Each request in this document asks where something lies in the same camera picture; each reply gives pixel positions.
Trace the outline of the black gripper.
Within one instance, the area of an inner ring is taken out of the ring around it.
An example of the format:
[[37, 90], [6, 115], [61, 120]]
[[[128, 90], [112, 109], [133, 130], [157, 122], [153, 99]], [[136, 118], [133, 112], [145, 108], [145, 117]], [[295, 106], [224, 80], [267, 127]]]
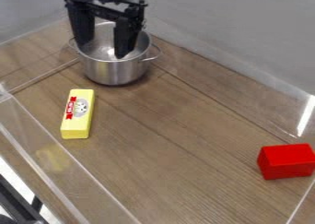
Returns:
[[76, 44], [93, 39], [94, 17], [114, 21], [114, 55], [121, 59], [133, 50], [146, 6], [145, 0], [65, 0]]

